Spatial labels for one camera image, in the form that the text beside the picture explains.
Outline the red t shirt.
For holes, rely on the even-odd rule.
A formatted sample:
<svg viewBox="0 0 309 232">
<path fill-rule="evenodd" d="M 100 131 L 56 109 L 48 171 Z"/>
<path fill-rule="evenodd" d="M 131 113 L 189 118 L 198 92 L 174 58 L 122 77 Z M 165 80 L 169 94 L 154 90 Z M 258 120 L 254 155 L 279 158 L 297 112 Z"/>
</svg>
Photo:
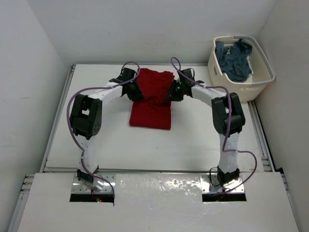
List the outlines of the red t shirt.
<svg viewBox="0 0 309 232">
<path fill-rule="evenodd" d="M 143 100 L 134 101 L 129 124 L 132 127 L 171 129 L 171 101 L 166 99 L 174 80 L 172 72 L 142 68 L 137 78 Z"/>
</svg>

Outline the blue t shirt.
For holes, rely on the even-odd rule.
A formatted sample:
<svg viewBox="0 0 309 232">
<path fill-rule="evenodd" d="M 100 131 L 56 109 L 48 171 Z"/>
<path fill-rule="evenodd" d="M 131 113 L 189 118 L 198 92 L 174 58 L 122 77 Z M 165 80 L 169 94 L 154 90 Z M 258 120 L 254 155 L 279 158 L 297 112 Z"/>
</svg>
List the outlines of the blue t shirt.
<svg viewBox="0 0 309 232">
<path fill-rule="evenodd" d="M 217 41 L 215 55 L 222 73 L 227 74 L 233 82 L 245 82 L 252 73 L 248 62 L 252 49 L 243 39 L 237 40 L 232 46 Z"/>
</svg>

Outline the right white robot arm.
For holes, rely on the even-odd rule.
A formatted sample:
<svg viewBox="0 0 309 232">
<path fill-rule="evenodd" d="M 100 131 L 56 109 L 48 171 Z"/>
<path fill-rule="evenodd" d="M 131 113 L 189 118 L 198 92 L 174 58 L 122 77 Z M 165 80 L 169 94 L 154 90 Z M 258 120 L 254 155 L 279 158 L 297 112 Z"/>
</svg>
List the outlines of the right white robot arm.
<svg viewBox="0 0 309 232">
<path fill-rule="evenodd" d="M 218 87 L 209 87 L 194 79 L 194 70 L 177 71 L 178 80 L 173 80 L 167 99 L 180 102 L 184 96 L 202 101 L 211 107 L 212 121 L 220 137 L 220 159 L 217 165 L 217 180 L 220 186 L 239 177 L 237 149 L 239 134 L 245 124 L 243 109 L 236 93 Z"/>
</svg>

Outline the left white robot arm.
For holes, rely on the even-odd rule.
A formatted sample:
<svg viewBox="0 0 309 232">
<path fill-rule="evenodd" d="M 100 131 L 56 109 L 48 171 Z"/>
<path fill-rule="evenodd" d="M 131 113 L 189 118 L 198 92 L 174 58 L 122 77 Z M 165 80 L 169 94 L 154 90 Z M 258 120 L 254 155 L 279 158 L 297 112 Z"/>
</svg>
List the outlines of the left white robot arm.
<svg viewBox="0 0 309 232">
<path fill-rule="evenodd" d="M 95 152 L 90 149 L 95 136 L 102 126 L 102 110 L 116 98 L 124 95 L 133 100 L 141 100 L 142 92 L 138 87 L 137 71 L 122 67 L 120 75 L 108 81 L 103 87 L 87 87 L 77 91 L 69 100 L 66 109 L 69 132 L 81 150 L 80 168 L 77 170 L 79 180 L 93 184 L 95 180 L 109 181 L 95 174 L 98 169 Z"/>
</svg>

